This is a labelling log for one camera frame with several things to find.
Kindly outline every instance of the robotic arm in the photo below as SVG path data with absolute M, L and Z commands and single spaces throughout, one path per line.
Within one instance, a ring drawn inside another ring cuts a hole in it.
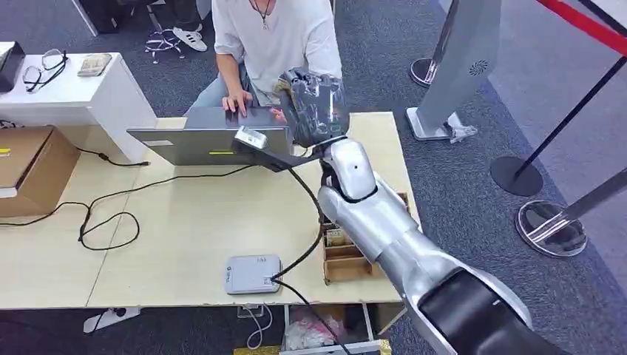
M 244 128 L 236 141 L 275 172 L 320 160 L 322 211 L 381 266 L 438 354 L 562 353 L 532 331 L 529 311 L 512 290 L 418 230 L 400 197 L 373 171 L 363 146 L 345 136 L 348 113 L 338 79 L 294 69 L 282 75 L 278 89 L 294 140 L 313 146 L 311 156 L 275 155 L 263 149 L 258 133 Z

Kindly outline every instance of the red rope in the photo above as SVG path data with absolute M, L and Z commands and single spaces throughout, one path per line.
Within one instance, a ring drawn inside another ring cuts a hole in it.
M 571 25 L 587 33 L 592 38 L 627 57 L 627 38 L 583 15 L 561 0 L 537 0 L 549 10 L 557 13 Z

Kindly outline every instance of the laptop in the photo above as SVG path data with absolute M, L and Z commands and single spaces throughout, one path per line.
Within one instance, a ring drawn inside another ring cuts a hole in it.
M 221 107 L 196 107 L 187 113 L 183 129 L 128 129 L 127 132 L 175 166 L 255 164 L 250 154 L 231 148 L 240 126 L 266 135 L 272 152 L 292 154 L 293 135 L 289 126 L 275 120 L 270 107 L 247 108 L 247 113 L 244 118 Z

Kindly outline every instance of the sneaker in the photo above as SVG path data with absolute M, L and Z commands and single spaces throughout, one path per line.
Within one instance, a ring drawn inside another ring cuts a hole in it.
M 172 32 L 181 41 L 183 41 L 183 43 L 187 44 L 192 49 L 197 50 L 198 52 L 205 52 L 207 50 L 207 45 L 203 42 L 203 38 L 198 32 L 185 31 L 178 27 L 173 28 Z

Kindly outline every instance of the eyeglasses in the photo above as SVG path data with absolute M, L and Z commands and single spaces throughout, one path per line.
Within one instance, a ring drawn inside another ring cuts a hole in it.
M 41 66 L 43 69 L 31 65 L 26 68 L 22 76 L 22 81 L 26 85 L 26 91 L 33 93 L 48 85 L 49 82 L 58 77 L 63 70 L 69 58 L 65 51 L 49 50 L 41 57 Z M 48 79 L 43 79 L 45 72 L 56 70 Z

